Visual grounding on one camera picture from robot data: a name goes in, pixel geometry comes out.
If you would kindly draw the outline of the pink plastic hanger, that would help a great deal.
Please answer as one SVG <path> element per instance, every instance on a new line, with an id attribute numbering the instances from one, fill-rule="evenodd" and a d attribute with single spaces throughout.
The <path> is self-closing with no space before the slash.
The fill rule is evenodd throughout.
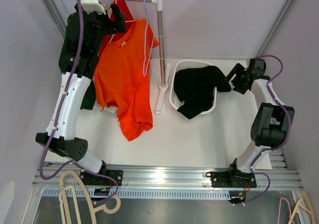
<path id="1" fill-rule="evenodd" d="M 121 10 L 121 12 L 125 13 L 126 18 L 125 18 L 125 23 L 126 23 L 126 33 L 117 33 L 114 35 L 110 35 L 108 38 L 108 42 L 116 42 L 120 40 L 124 35 L 128 33 L 128 31 L 132 28 L 132 26 L 135 23 L 135 20 L 131 14 L 131 11 L 126 3 L 125 0 L 115 0 L 114 4 L 117 4 Z"/>

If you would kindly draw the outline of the black t-shirt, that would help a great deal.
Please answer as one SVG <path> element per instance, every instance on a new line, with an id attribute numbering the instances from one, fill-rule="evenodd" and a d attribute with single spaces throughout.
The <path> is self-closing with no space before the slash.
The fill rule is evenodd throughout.
<path id="1" fill-rule="evenodd" d="M 174 78 L 173 89 L 184 102 L 177 111 L 188 119 L 209 110 L 214 101 L 214 89 L 230 92 L 231 86 L 223 72 L 216 66 L 179 70 Z"/>

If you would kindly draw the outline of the orange t-shirt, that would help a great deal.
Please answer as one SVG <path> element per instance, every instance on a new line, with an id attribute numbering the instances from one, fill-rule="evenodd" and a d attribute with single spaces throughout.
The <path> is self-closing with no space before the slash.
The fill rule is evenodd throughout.
<path id="1" fill-rule="evenodd" d="M 94 74 L 97 103 L 105 109 L 117 106 L 123 135 L 132 141 L 153 127 L 150 105 L 150 66 L 143 76 L 144 32 L 146 19 L 135 20 L 123 38 L 105 47 Z M 147 54 L 153 39 L 148 27 Z"/>

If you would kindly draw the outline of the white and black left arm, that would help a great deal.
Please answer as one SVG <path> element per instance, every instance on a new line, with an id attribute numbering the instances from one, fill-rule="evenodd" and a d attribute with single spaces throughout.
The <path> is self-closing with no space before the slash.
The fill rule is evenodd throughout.
<path id="1" fill-rule="evenodd" d="M 46 131 L 37 133 L 35 138 L 44 147 L 41 163 L 51 151 L 90 172 L 91 181 L 97 185 L 107 180 L 105 163 L 88 151 L 88 142 L 77 138 L 75 130 L 84 96 L 93 86 L 104 38 L 126 32 L 125 14 L 116 4 L 112 4 L 111 9 L 114 20 L 96 11 L 87 13 L 79 6 L 68 17 L 59 58 L 62 73 L 59 96 Z"/>

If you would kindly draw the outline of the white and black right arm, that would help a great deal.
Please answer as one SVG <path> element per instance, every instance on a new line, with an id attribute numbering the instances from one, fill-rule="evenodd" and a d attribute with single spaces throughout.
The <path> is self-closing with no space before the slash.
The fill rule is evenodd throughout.
<path id="1" fill-rule="evenodd" d="M 265 73 L 266 61 L 252 58 L 247 68 L 237 63 L 226 76 L 234 91 L 241 94 L 251 91 L 258 106 L 250 131 L 251 142 L 234 160 L 236 169 L 227 174 L 227 182 L 234 187 L 244 182 L 244 173 L 253 173 L 266 154 L 282 148 L 291 134 L 295 109 L 285 105 L 276 94 L 272 81 L 278 75 L 271 78 Z"/>

